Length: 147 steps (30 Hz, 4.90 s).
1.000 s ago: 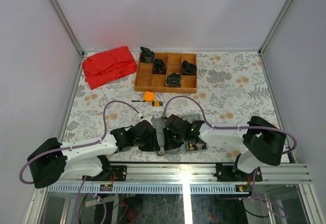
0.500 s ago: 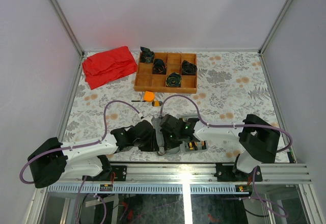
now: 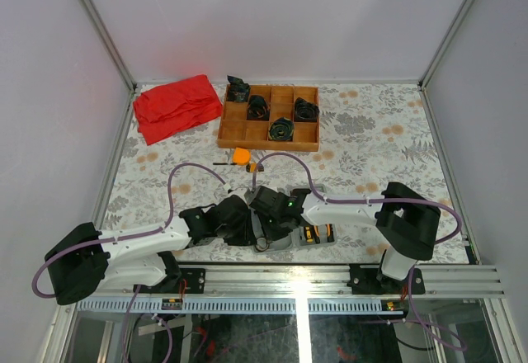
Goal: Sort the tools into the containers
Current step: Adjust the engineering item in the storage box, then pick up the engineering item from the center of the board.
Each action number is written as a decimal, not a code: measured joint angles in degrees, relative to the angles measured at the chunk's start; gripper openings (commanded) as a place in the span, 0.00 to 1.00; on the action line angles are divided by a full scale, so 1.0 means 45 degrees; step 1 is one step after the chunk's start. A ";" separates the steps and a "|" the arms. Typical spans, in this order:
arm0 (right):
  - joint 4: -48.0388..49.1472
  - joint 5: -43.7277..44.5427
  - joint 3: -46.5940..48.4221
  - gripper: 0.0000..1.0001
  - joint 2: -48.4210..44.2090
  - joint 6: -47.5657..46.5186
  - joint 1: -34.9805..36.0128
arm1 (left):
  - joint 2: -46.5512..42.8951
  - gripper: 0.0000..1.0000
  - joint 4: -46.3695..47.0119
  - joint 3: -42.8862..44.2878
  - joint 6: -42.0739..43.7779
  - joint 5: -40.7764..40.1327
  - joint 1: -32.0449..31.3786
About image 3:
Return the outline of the black yellow screwdriver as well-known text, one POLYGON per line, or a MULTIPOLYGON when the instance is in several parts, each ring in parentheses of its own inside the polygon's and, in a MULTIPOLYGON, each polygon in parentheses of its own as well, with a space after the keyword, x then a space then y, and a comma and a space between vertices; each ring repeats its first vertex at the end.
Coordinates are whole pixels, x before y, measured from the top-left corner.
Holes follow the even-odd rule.
POLYGON ((308 244, 320 242, 318 231, 316 227, 314 226, 303 227, 303 238, 304 238, 304 241, 308 244))

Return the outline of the grey plastic tool case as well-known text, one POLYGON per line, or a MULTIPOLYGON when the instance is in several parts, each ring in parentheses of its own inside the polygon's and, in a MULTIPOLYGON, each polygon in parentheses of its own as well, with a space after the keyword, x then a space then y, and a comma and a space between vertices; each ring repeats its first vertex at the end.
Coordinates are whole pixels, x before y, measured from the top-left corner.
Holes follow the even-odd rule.
MULTIPOLYGON (((247 190, 245 192, 244 199, 246 200, 247 205, 248 205, 249 195, 253 191, 255 191, 256 189, 257 189, 257 187, 255 187, 253 189, 249 189, 249 190, 247 190)), ((293 194, 293 190, 294 189, 290 190, 289 192, 285 192, 283 190, 278 190, 278 191, 279 192, 283 192, 286 195, 290 196, 290 195, 293 194)), ((257 218, 256 213, 250 207, 249 207, 249 209, 251 211, 252 228, 253 228, 253 232, 254 232, 254 237, 257 240, 260 237, 264 237, 264 235, 263 235, 263 232, 262 232, 260 221, 257 218)), ((271 243, 270 247, 265 252, 282 252, 282 251, 289 250, 291 248, 310 248, 310 247, 320 248, 320 247, 330 246, 330 245, 332 245, 332 244, 334 244, 336 242, 335 227, 333 225, 332 226, 334 228, 334 236, 335 236, 335 241, 333 243, 327 243, 325 241, 325 237, 320 235, 318 227, 321 226, 321 225, 317 226, 317 225, 312 225, 312 224, 309 223, 308 226, 316 227, 316 229, 318 231, 319 240, 320 240, 319 243, 311 243, 311 244, 306 243, 304 241, 304 238, 303 238, 303 227, 301 227, 301 228, 298 228, 298 229, 292 231, 287 237, 285 237, 283 239, 280 239, 280 240, 275 241, 275 242, 270 242, 271 243)))

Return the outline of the orange handled pliers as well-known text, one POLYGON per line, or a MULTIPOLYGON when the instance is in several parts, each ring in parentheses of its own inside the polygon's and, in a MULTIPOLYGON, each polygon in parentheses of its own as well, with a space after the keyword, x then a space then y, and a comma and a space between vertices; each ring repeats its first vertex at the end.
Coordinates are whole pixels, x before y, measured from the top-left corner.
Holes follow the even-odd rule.
POLYGON ((325 224, 318 227, 321 236, 325 237, 327 243, 333 243, 335 241, 334 228, 331 224, 325 224))

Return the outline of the orange hex key set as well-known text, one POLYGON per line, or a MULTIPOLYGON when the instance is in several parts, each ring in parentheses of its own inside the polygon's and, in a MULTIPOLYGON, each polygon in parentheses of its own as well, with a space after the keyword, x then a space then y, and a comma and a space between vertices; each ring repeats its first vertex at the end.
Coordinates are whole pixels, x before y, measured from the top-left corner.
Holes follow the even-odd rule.
POLYGON ((255 173, 255 172, 263 172, 264 167, 262 165, 259 165, 257 163, 249 163, 246 165, 246 171, 249 173, 255 173))

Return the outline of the orange tape measure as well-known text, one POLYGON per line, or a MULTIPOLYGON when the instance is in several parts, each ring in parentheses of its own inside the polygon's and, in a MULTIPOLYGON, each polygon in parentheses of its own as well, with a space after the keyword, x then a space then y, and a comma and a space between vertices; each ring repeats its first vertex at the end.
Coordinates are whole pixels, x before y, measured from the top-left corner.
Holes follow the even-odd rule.
POLYGON ((252 155, 245 148, 236 148, 227 162, 215 162, 215 166, 246 166, 251 162, 252 155))

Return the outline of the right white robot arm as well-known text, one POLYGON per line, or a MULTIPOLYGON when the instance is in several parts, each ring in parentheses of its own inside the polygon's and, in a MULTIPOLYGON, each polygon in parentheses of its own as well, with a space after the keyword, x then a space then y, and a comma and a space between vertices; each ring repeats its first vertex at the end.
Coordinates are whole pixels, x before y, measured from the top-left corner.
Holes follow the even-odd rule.
POLYGON ((307 188, 286 195, 259 186, 247 202, 264 232, 297 233, 306 243, 334 242, 336 225, 376 228, 389 244, 378 269, 353 271, 349 284, 365 295, 405 290, 411 267, 432 258, 441 217, 437 207, 399 182, 390 182, 380 199, 326 196, 307 188))

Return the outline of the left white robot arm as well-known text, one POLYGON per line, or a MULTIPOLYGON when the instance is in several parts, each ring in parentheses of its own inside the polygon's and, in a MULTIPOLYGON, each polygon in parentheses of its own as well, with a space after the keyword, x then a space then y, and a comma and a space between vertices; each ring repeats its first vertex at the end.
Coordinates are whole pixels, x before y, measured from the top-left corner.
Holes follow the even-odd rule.
POLYGON ((78 225, 45 255, 45 271, 59 305, 86 299, 98 290, 172 292, 181 272, 173 252, 205 246, 217 238, 246 246, 251 211, 240 196, 175 214, 165 224, 111 233, 91 222, 78 225))

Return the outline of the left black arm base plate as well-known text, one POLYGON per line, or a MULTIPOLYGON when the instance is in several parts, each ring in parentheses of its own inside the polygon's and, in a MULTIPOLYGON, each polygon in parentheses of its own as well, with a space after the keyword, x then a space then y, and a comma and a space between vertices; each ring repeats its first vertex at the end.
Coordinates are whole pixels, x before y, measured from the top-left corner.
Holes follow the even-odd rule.
POLYGON ((205 291, 206 269, 190 267, 181 269, 180 278, 170 285, 166 294, 182 296, 202 295, 205 291))

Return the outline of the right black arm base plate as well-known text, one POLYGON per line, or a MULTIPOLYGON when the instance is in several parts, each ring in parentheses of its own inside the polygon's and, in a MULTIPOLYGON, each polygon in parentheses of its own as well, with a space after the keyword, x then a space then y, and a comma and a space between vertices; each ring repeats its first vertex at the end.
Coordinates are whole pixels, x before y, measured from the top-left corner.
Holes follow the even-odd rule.
POLYGON ((426 293, 425 281, 420 269, 414 269, 403 280, 395 280, 381 273, 380 265, 349 265, 349 281, 346 286, 354 295, 412 295, 426 293))

